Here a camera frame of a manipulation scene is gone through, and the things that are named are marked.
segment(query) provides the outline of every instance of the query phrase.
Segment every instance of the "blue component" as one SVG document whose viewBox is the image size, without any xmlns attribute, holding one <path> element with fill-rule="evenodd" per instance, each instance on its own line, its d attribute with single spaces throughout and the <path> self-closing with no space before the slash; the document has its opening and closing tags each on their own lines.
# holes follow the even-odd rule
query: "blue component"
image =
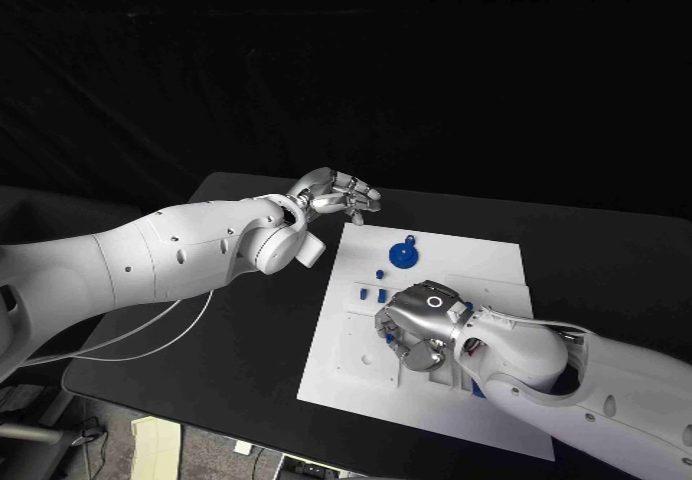
<svg viewBox="0 0 692 480">
<path fill-rule="evenodd" d="M 407 237 L 405 243 L 398 243 L 389 249 L 389 261 L 398 268 L 411 268 L 418 262 L 418 250 L 414 247 L 415 238 Z"/>
<path fill-rule="evenodd" d="M 486 396 L 483 395 L 483 392 L 480 391 L 480 387 L 479 387 L 479 384 L 476 383 L 476 380 L 472 380 L 472 382 L 473 382 L 473 394 L 480 398 L 486 398 Z"/>
</svg>

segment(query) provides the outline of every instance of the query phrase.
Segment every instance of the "table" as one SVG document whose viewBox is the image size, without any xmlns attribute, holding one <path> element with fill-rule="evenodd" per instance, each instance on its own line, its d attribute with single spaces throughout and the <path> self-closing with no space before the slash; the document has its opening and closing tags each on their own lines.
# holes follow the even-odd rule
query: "table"
<svg viewBox="0 0 692 480">
<path fill-rule="evenodd" d="M 190 202 L 283 193 L 294 180 L 212 174 Z M 692 227 L 682 219 L 381 189 L 382 211 L 365 221 L 519 243 L 536 318 L 578 323 L 601 335 L 692 363 Z M 310 225 L 327 251 L 312 269 L 242 275 L 215 292 L 182 340 L 131 362 L 75 360 L 72 393 L 133 408 L 369 475 L 399 478 L 632 478 L 555 441 L 557 462 L 441 436 L 296 399 L 336 256 L 345 215 Z M 206 295 L 101 350 L 143 353 L 186 328 Z M 108 314 L 97 343 L 164 308 Z"/>
</svg>

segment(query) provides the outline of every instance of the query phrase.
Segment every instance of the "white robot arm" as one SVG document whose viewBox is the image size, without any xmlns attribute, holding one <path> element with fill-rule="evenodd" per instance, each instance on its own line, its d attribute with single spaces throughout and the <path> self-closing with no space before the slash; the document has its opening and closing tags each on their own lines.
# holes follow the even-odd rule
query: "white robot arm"
<svg viewBox="0 0 692 480">
<path fill-rule="evenodd" d="M 379 193 L 329 168 L 286 195 L 164 208 L 102 233 L 0 246 L 0 381 L 71 325 L 111 310 L 190 298 L 293 258 L 312 267 L 324 245 L 307 232 L 320 213 L 379 210 Z"/>
<path fill-rule="evenodd" d="M 500 410 L 627 473 L 692 478 L 691 365 L 575 325 L 473 311 L 430 280 L 394 295 L 375 328 L 411 370 L 451 354 Z M 568 364 L 580 385 L 551 395 Z"/>
</svg>

